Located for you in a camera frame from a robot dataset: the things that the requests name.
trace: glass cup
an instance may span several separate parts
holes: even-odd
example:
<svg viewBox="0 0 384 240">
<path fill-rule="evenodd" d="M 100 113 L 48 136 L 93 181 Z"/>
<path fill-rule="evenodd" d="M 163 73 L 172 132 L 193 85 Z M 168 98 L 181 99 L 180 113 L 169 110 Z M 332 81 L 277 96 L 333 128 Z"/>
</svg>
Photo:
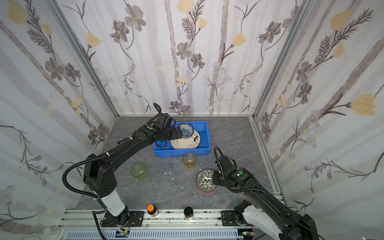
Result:
<svg viewBox="0 0 384 240">
<path fill-rule="evenodd" d="M 183 162 L 188 169 L 192 169 L 196 166 L 197 157 L 194 153 L 189 152 L 183 156 Z"/>
<path fill-rule="evenodd" d="M 131 174 L 139 181 L 146 180 L 148 177 L 147 168 L 142 163 L 136 163 L 133 165 L 131 168 Z"/>
</svg>

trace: bottle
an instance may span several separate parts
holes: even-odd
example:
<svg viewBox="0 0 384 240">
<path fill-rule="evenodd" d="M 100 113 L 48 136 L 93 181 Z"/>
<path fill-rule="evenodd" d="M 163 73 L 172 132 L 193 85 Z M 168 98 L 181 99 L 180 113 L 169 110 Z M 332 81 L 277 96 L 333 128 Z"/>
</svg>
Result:
<svg viewBox="0 0 384 240">
<path fill-rule="evenodd" d="M 148 214 L 151 215 L 151 217 L 156 217 L 159 214 L 157 207 L 152 204 L 147 207 L 147 211 L 148 211 Z"/>
<path fill-rule="evenodd" d="M 184 217 L 187 221 L 193 219 L 193 209 L 191 207 L 186 207 L 184 209 Z"/>
</svg>

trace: black mounting plate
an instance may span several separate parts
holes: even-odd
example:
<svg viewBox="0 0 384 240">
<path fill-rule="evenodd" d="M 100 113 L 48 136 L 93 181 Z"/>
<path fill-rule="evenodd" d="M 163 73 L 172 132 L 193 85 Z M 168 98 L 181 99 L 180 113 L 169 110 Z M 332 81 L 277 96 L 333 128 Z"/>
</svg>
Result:
<svg viewBox="0 0 384 240">
<path fill-rule="evenodd" d="M 221 211 L 221 222 L 223 224 L 223 227 L 240 226 L 236 222 L 235 211 L 227 211 L 227 210 Z"/>
<path fill-rule="evenodd" d="M 129 227 L 141 227 L 144 218 L 144 212 L 129 211 L 129 215 L 131 217 L 131 220 L 129 221 Z M 119 227 L 119 225 L 116 224 L 116 221 L 111 217 L 110 214 L 105 214 L 104 218 L 105 219 L 100 221 L 100 225 L 102 227 Z"/>
</svg>

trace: white plate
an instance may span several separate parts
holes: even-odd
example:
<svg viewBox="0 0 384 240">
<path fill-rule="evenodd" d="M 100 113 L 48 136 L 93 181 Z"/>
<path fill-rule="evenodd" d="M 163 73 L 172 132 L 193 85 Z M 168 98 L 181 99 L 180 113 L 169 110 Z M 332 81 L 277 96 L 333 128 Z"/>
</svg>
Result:
<svg viewBox="0 0 384 240">
<path fill-rule="evenodd" d="M 197 148 L 200 143 L 200 134 L 194 131 L 189 138 L 180 138 L 170 141 L 170 144 L 174 149 L 193 149 Z"/>
</svg>

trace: wall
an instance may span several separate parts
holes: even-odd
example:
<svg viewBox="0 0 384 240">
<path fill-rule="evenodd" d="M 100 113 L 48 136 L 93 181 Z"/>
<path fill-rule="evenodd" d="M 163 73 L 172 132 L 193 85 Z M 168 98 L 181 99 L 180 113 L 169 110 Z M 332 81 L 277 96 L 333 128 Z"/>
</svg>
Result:
<svg viewBox="0 0 384 240">
<path fill-rule="evenodd" d="M 79 198 L 63 171 L 100 152 L 114 117 L 44 1 L 0 6 L 0 238 L 51 239 Z"/>
<path fill-rule="evenodd" d="M 257 116 L 288 201 L 326 239 L 382 239 L 384 4 L 315 1 Z"/>
<path fill-rule="evenodd" d="M 120 114 L 251 114 L 301 1 L 58 3 Z"/>
</svg>

